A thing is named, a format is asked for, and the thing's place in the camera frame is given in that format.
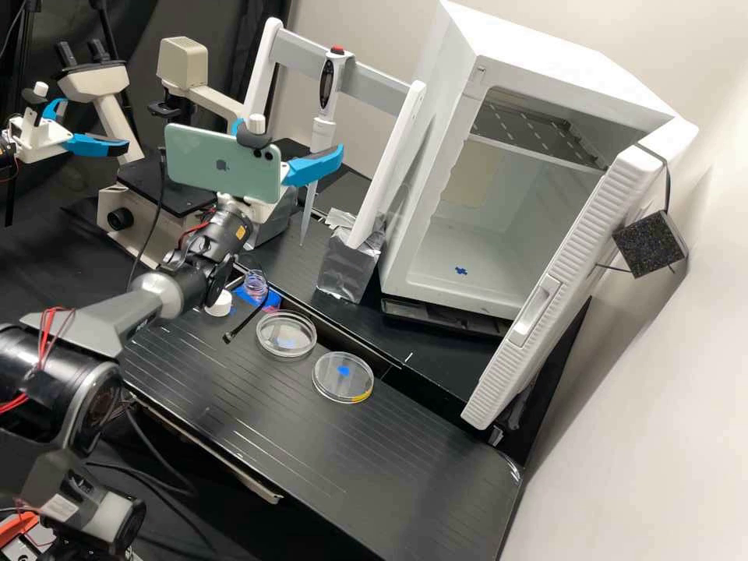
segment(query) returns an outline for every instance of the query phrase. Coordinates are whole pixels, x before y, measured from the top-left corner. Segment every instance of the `black curtain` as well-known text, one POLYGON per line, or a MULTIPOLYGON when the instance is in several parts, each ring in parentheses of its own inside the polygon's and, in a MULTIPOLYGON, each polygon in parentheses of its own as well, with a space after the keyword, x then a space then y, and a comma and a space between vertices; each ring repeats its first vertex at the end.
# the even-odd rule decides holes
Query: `black curtain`
MULTIPOLYGON (((164 123, 146 110, 148 103, 163 95, 155 76, 161 38, 183 34, 205 44, 210 53, 209 84, 242 101, 265 21, 271 16, 287 21, 290 4, 290 0, 108 1, 120 58, 128 61, 129 96, 144 151, 154 150, 163 143, 164 123)), ((19 0, 0 2, 0 41, 18 5, 19 0)), ((50 99, 62 95, 54 80, 60 69, 55 44, 68 41, 78 62, 88 62, 86 43, 93 38, 106 44, 98 14, 91 9, 88 0, 43 0, 42 11, 34 18, 24 86, 42 80, 50 86, 50 99)), ((0 103, 12 78, 12 61, 8 58, 6 55, 0 61, 0 103)), ((6 105, 0 118, 5 120, 10 112, 6 105)), ((225 126, 205 111, 199 111, 194 124, 216 130, 225 126)), ((97 131, 100 127, 90 104, 73 103, 65 114, 65 126, 75 132, 97 131)), ((71 161, 69 155, 23 166, 16 186, 16 219, 33 216, 45 210, 45 206, 59 206, 67 198, 72 202, 76 196, 95 194, 115 180, 117 166, 116 160, 78 158, 71 161), (63 194, 56 198, 45 196, 50 190, 63 194)), ((0 207, 4 204, 5 186, 0 184, 0 207)))

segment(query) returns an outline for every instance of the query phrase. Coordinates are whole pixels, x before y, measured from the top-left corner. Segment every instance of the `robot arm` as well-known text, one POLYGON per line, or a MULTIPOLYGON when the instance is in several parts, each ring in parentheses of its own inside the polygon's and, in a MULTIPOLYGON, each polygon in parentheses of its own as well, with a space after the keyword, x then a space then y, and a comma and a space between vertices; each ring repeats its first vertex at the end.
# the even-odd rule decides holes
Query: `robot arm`
MULTIPOLYGON (((250 229, 242 208, 222 200, 187 249, 137 277, 130 292, 77 310, 41 370, 41 314, 24 316, 24 326, 0 326, 0 401, 27 396, 0 415, 0 450, 12 458, 0 495, 43 514, 58 537, 81 548, 116 556, 129 547, 145 506, 105 488, 83 464, 122 392, 114 359, 154 320, 215 303, 250 229)), ((51 333, 62 328, 60 315, 51 333)))

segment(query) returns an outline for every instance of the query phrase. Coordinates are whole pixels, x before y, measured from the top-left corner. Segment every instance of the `black cable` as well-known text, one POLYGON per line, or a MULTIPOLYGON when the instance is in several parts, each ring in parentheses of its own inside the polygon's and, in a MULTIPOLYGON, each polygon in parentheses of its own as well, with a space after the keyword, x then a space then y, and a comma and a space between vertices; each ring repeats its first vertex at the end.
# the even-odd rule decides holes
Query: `black cable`
POLYGON ((213 545, 213 543, 210 541, 210 539, 208 539, 208 537, 203 533, 203 531, 200 530, 200 528, 198 527, 198 525, 195 524, 194 522, 192 522, 189 519, 189 517, 187 517, 186 514, 184 514, 182 511, 180 511, 180 509, 178 509, 169 499, 167 499, 166 496, 163 493, 161 493, 161 491, 158 489, 158 487, 156 487, 155 485, 153 485, 152 483, 150 483, 146 478, 141 478, 139 475, 137 475, 137 474, 135 474, 135 473, 133 473, 131 471, 123 471, 122 473, 125 473, 125 474, 129 475, 131 478, 137 480, 138 482, 140 482, 143 485, 145 485, 148 489, 150 489, 150 491, 156 497, 158 497, 163 504, 165 504, 166 506, 168 506, 168 508, 174 514, 176 514, 178 517, 180 517, 182 520, 184 520, 184 522, 186 522, 187 525, 191 527, 191 529, 200 537, 201 540, 203 540, 203 543, 205 543, 205 545, 207 546, 207 548, 211 552, 215 553, 216 555, 218 554, 218 551, 216 551, 216 548, 213 545))
POLYGON ((21 7, 18 8, 18 13, 16 14, 16 17, 13 18, 13 21, 10 23, 10 27, 8 28, 8 34, 5 35, 5 40, 2 42, 2 48, 0 48, 0 60, 2 60, 2 56, 5 54, 6 48, 8 48, 8 42, 10 41, 10 36, 13 35, 13 28, 16 27, 16 24, 18 23, 18 20, 21 18, 21 14, 23 13, 23 9, 26 7, 26 0, 23 0, 21 2, 21 7))
POLYGON ((140 263, 140 258, 143 257, 143 252, 146 250, 146 246, 148 245, 148 242, 150 242, 150 237, 153 235, 153 231, 156 229, 156 224, 158 224, 158 217, 161 214, 161 207, 164 204, 164 184, 166 183, 165 178, 165 172, 164 168, 166 167, 166 164, 164 163, 164 155, 161 153, 161 150, 159 150, 159 158, 161 159, 161 191, 158 193, 158 203, 156 204, 156 213, 153 216, 153 223, 150 225, 150 230, 148 231, 148 235, 146 236, 146 241, 143 242, 143 247, 140 248, 140 251, 138 251, 138 256, 135 258, 135 261, 132 263, 132 268, 130 269, 130 275, 127 277, 127 285, 125 286, 125 292, 130 291, 130 285, 132 284, 132 276, 135 274, 135 269, 138 267, 138 263, 140 263))
POLYGON ((36 511, 33 509, 25 508, 23 506, 19 506, 17 508, 15 506, 6 506, 5 508, 0 508, 0 513, 6 513, 6 512, 18 513, 18 512, 36 512, 36 511))
POLYGON ((196 496, 197 488, 192 484, 190 480, 188 480, 184 475, 179 473, 174 467, 172 467, 171 464, 169 464, 166 461, 166 458, 161 456, 161 453, 156 449, 156 447, 153 445, 153 443, 148 440, 148 437, 146 436, 145 432, 140 428, 140 425, 138 425, 137 421, 135 420, 135 417, 132 416, 132 412, 125 408, 125 417, 127 417, 127 420, 130 422, 130 425, 132 426, 132 429, 137 433, 138 437, 143 441, 143 444, 146 445, 146 448, 150 450, 150 452, 153 454, 153 456, 159 461, 159 463, 164 466, 167 471, 169 471, 172 475, 174 475, 179 481, 185 484, 185 487, 189 489, 189 491, 196 496))
POLYGON ((628 269, 621 269, 620 267, 614 267, 612 265, 603 265, 602 263, 596 263, 595 266, 602 267, 603 269, 610 269, 610 270, 617 270, 621 273, 630 273, 631 271, 628 269))
POLYGON ((171 491, 179 495, 184 495, 188 497, 196 496, 195 493, 189 489, 182 489, 181 487, 174 487, 173 485, 169 485, 168 483, 161 481, 155 475, 151 475, 149 473, 146 473, 145 471, 136 470, 133 467, 123 466, 119 464, 105 464, 104 462, 94 462, 94 461, 87 461, 86 465, 94 466, 95 468, 104 468, 104 469, 111 469, 115 471, 121 471, 122 473, 125 473, 125 474, 139 475, 140 477, 147 479, 154 485, 158 485, 159 487, 161 487, 162 489, 166 491, 171 491))
POLYGON ((155 545, 156 547, 161 548, 164 551, 175 553, 177 555, 188 557, 190 559, 197 559, 198 561, 214 561, 215 559, 221 559, 221 561, 257 561, 257 558, 254 556, 230 556, 226 555, 225 553, 221 553, 218 557, 203 556, 199 553, 195 553, 194 551, 182 549, 167 542, 162 542, 161 540, 148 535, 138 535, 136 539, 139 539, 140 541, 147 544, 155 545))
POLYGON ((660 156, 657 152, 650 150, 643 144, 636 143, 634 144, 634 146, 648 153, 650 156, 657 158, 665 166, 665 209, 664 210, 665 210, 665 214, 667 214, 670 211, 670 165, 668 164, 668 161, 664 157, 660 156))
POLYGON ((249 313, 249 315, 244 319, 244 321, 242 321, 241 323, 239 323, 231 331, 227 331, 226 333, 224 333, 224 335, 223 335, 222 338, 223 338, 225 344, 231 343, 234 340, 234 337, 236 337, 237 335, 239 335, 239 332, 241 332, 245 327, 247 327, 247 325, 249 324, 249 322, 251 322, 255 318, 255 316, 259 313, 259 311, 267 303, 267 297, 270 295, 270 286, 267 283, 267 277, 265 276, 265 270, 262 268, 262 266, 259 263, 257 263, 257 268, 259 269, 260 273, 263 274, 263 279, 265 280, 265 296, 263 296, 263 300, 257 305, 256 308, 254 308, 249 313))

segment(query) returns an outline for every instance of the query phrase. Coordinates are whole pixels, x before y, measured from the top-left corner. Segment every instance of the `black foam block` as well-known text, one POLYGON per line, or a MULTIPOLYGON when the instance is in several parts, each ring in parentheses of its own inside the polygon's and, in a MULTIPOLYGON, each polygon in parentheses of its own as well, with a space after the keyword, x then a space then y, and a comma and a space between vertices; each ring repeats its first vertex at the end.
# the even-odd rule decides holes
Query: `black foam block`
POLYGON ((621 228, 613 241, 636 278, 688 256, 686 243, 664 210, 621 228))

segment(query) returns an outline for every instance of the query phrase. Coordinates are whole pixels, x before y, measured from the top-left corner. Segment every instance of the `petri dish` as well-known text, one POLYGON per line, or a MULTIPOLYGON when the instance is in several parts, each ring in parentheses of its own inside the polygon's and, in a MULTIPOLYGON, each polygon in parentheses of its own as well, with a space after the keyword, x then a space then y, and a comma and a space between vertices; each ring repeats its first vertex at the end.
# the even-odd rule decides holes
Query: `petri dish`
POLYGON ((294 312, 268 314, 257 323, 257 342, 266 352, 281 360, 306 356, 317 344, 314 324, 294 312))
POLYGON ((360 403, 372 394, 374 373, 356 355, 335 351, 319 358, 312 374, 314 387, 325 397, 343 404, 360 403))

